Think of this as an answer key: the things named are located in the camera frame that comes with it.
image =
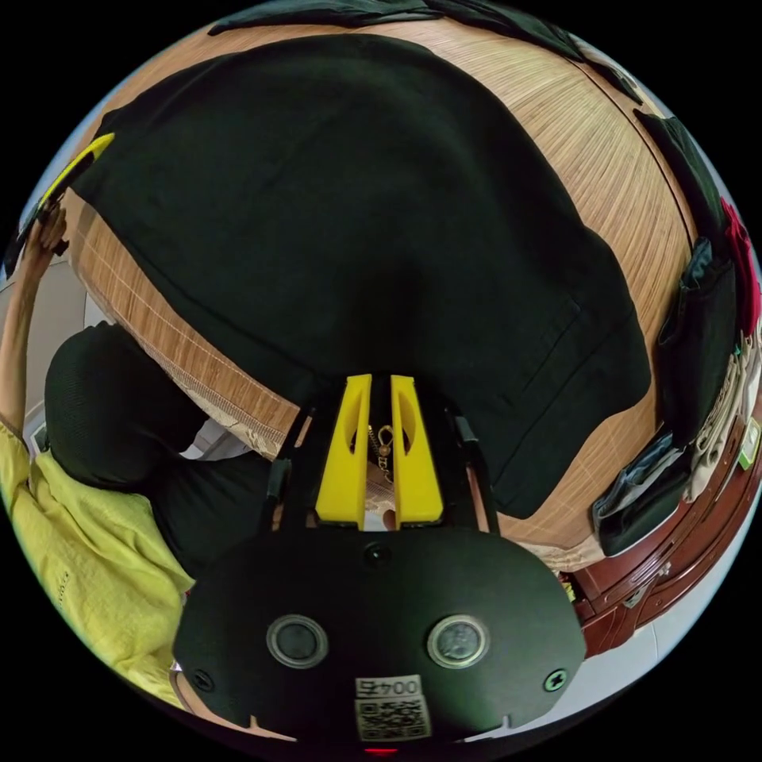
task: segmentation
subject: hand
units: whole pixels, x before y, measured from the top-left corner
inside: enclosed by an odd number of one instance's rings
[[[66,233],[66,210],[55,204],[49,211],[44,224],[35,220],[26,241],[24,256],[19,267],[19,283],[24,288],[36,290],[42,276],[48,270],[53,258],[53,249]]]

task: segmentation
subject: beige cloth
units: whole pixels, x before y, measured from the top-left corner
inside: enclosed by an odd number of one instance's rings
[[[756,324],[753,336],[754,345],[749,359],[749,369],[746,373],[746,390],[741,402],[741,417],[745,424],[754,411],[756,397],[760,393],[760,377],[762,376],[762,321]]]
[[[742,339],[739,356],[730,357],[725,383],[709,417],[696,438],[691,460],[691,479],[686,487],[686,502],[694,502],[706,489],[725,450],[730,430],[741,411],[746,389],[746,369],[752,356],[753,342]]]

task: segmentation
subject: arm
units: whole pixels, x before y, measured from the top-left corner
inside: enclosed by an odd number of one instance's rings
[[[66,213],[59,207],[51,210],[44,225],[35,223],[17,281],[11,287],[0,341],[0,418],[19,437],[26,416],[26,354],[34,302],[42,276],[50,264],[52,250],[65,230]]]

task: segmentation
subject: hanging clothes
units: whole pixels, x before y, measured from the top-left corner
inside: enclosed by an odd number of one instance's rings
[[[604,554],[618,556],[667,521],[690,473],[690,453],[674,446],[672,432],[657,434],[591,508]]]
[[[699,236],[709,239],[716,257],[727,259],[730,255],[729,241],[725,235],[728,218],[722,208],[717,184],[691,135],[677,117],[663,119],[638,109],[634,113],[675,173],[691,208]]]
[[[423,0],[265,0],[218,21],[211,36],[233,29],[276,24],[323,24],[358,28],[392,21],[441,18]]]
[[[728,219],[725,235],[736,268],[738,329],[743,331],[744,336],[751,336],[760,321],[760,283],[754,268],[752,242],[737,211],[724,198],[720,201]]]
[[[728,374],[717,404],[696,438],[691,454],[691,478],[683,496],[686,502],[698,499],[708,486],[728,444],[733,423],[741,410],[751,342],[743,340],[743,347],[741,354],[733,354],[730,357]]]
[[[661,417],[676,447],[698,436],[717,400],[735,328],[733,262],[717,258],[708,239],[700,238],[656,340]]]
[[[756,405],[757,395],[760,393],[760,377],[762,377],[762,321],[756,324],[752,335],[751,357],[746,372],[746,388],[741,401],[741,417],[745,424],[749,423]]]
[[[213,36],[233,29],[275,24],[324,24],[356,29],[392,21],[442,17],[526,40],[569,60],[585,63],[639,106],[643,103],[618,71],[599,61],[588,60],[568,32],[531,13],[491,0],[264,0],[221,19],[208,33]]]

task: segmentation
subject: yellow shirt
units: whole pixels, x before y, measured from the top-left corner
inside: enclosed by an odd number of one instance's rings
[[[193,580],[148,500],[85,487],[48,452],[30,463],[2,421],[0,492],[37,579],[85,646],[130,683],[182,708],[169,671]]]

